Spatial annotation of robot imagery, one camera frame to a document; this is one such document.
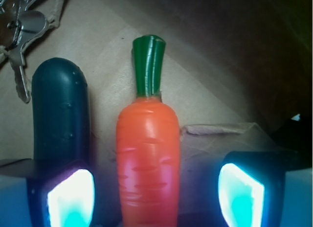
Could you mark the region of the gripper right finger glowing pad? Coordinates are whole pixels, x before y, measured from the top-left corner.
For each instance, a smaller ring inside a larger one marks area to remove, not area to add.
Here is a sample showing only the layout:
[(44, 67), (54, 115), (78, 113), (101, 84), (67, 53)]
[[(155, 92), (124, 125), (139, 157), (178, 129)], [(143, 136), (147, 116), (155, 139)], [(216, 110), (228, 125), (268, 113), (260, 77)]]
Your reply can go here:
[(230, 152), (218, 197), (230, 227), (313, 225), (313, 169), (297, 152)]

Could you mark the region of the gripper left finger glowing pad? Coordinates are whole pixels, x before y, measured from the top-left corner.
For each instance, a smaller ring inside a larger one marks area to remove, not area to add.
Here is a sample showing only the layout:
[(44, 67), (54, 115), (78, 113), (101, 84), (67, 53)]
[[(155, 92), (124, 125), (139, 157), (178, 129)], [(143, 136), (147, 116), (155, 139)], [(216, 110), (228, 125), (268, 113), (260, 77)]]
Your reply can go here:
[(0, 162), (2, 227), (88, 227), (94, 202), (94, 177), (82, 160)]

